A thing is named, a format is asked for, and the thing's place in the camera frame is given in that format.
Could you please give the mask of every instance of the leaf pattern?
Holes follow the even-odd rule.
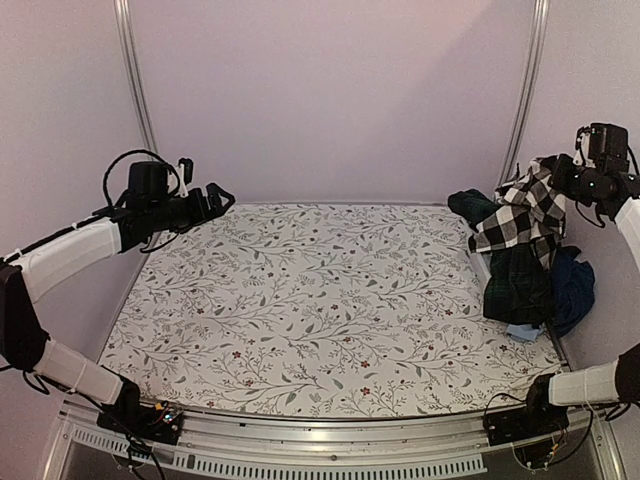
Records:
[[[151,398],[313,417],[477,410],[559,369],[481,315],[444,207],[240,205],[153,253],[101,362]]]

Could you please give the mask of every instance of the blue cloth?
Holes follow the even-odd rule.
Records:
[[[509,325],[507,334],[516,342],[535,342],[542,334],[542,327],[534,327],[533,325]]]
[[[578,262],[577,247],[561,247],[551,268],[551,285],[556,304],[553,329],[562,338],[582,320],[595,303],[596,282],[589,262]]]

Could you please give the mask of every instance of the lavender wall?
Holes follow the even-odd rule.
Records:
[[[110,0],[2,3],[2,254],[102,206],[108,162],[141,144],[115,25]],[[139,258],[101,263],[50,292],[37,308],[44,328],[95,358]],[[38,478],[61,401],[1,374],[0,477]]]
[[[635,0],[552,2],[540,76],[521,160],[573,154],[578,127],[593,121],[629,129],[640,150],[640,3]],[[596,305],[566,339],[572,364],[614,360],[640,342],[640,273],[614,225],[599,230],[571,208],[567,241],[596,271]],[[640,478],[640,412],[615,422],[628,478]]]
[[[241,201],[442,202],[497,181],[533,1],[132,2],[161,150]]]

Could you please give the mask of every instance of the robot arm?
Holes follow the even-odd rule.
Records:
[[[583,140],[588,138],[587,156]],[[640,176],[629,173],[628,133],[619,126],[593,123],[578,130],[575,158],[558,155],[549,184],[578,204],[614,221],[640,270]],[[640,402],[640,344],[618,360],[595,367],[535,379],[526,405],[485,416],[489,441],[501,444],[544,435],[568,426],[571,406],[610,406]]]
[[[134,153],[159,158],[144,150],[119,158]],[[167,438],[162,429],[153,434],[145,431],[147,415],[153,412],[140,405],[138,386],[52,339],[40,327],[33,305],[86,267],[147,243],[154,233],[185,233],[224,215],[235,202],[233,195],[213,183],[206,194],[199,188],[188,190],[191,160],[180,160],[177,168],[163,162],[132,164],[128,188],[115,205],[109,199],[106,208],[87,220],[0,261],[0,354],[9,365],[102,404],[110,417],[117,418],[115,424],[103,418],[103,426],[121,430],[124,425],[141,437],[160,441],[159,437]]]

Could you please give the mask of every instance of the black and white checkered shirt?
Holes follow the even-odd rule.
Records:
[[[556,157],[535,158],[518,180],[496,190],[496,213],[476,227],[469,239],[472,252],[502,250],[530,243],[545,269],[550,269],[557,244],[565,234],[566,197],[549,186]]]

